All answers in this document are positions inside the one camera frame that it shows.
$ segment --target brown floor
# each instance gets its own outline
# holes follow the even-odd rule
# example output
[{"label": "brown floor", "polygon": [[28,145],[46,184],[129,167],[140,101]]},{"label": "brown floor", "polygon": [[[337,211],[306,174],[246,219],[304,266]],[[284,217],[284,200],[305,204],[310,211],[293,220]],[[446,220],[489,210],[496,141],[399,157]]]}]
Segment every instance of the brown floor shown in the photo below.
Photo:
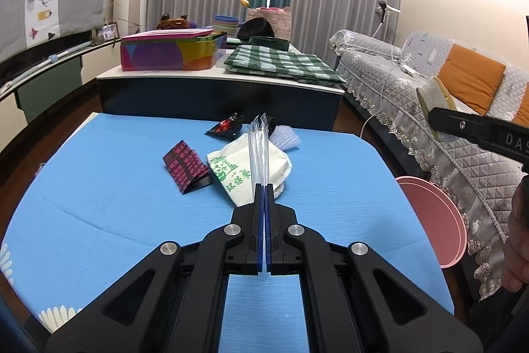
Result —
[{"label": "brown floor", "polygon": [[[0,238],[3,238],[9,220],[23,194],[33,181],[39,165],[49,160],[90,113],[101,112],[101,110],[99,95],[97,95],[96,87],[92,86],[64,107],[47,115],[46,121],[39,128],[18,143],[17,150],[12,152],[9,160],[2,162],[3,166],[0,173],[0,196],[2,197],[0,199]],[[363,119],[357,117],[348,105],[342,102],[333,130],[358,136],[362,124]],[[395,177],[403,174],[402,168],[388,154],[385,146],[381,144],[369,126],[364,131],[364,139],[377,149]],[[467,313],[459,295],[454,274],[451,270],[443,272],[456,306],[456,317],[466,321]],[[4,277],[0,277],[0,292],[18,319],[25,322],[29,313]]]}]

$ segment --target triangular cutout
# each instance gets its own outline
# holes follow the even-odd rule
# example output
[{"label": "triangular cutout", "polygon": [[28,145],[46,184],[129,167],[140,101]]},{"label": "triangular cutout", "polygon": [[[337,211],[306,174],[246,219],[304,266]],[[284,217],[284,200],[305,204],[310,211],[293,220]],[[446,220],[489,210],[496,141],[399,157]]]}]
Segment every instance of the triangular cutout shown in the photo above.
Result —
[{"label": "triangular cutout", "polygon": [[384,299],[389,307],[395,323],[399,326],[406,325],[412,320],[426,314],[425,307],[412,298],[401,286],[393,281],[385,272],[380,269],[373,271]]},{"label": "triangular cutout", "polygon": [[102,313],[108,318],[121,323],[121,325],[130,326],[136,318],[136,314],[138,314],[140,305],[155,273],[154,269],[144,272],[121,295],[113,299],[103,309]]}]

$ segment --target pink basket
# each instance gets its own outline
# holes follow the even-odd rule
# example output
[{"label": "pink basket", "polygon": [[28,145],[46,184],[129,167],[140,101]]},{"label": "pink basket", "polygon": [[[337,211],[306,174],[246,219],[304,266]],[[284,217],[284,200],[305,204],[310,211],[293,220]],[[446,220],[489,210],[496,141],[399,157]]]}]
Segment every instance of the pink basket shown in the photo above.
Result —
[{"label": "pink basket", "polygon": [[456,205],[437,186],[417,177],[397,178],[426,232],[441,268],[458,263],[467,249],[467,231]]}]

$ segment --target colorful box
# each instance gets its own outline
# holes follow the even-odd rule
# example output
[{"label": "colorful box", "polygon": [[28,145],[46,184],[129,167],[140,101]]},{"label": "colorful box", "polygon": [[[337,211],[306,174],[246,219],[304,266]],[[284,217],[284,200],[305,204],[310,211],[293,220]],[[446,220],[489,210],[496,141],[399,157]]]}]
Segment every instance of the colorful box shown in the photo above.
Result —
[{"label": "colorful box", "polygon": [[157,30],[121,41],[123,71],[202,71],[220,59],[226,32],[211,29]]}]

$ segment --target sofa armrest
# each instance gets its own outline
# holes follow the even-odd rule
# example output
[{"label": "sofa armrest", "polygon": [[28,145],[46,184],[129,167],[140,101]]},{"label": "sofa armrest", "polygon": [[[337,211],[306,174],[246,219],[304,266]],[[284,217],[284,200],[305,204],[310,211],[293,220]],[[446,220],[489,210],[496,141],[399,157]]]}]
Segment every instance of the sofa armrest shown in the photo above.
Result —
[{"label": "sofa armrest", "polygon": [[329,39],[329,45],[338,56],[346,50],[356,50],[388,60],[398,60],[402,54],[402,50],[395,45],[346,29],[336,32]]}]

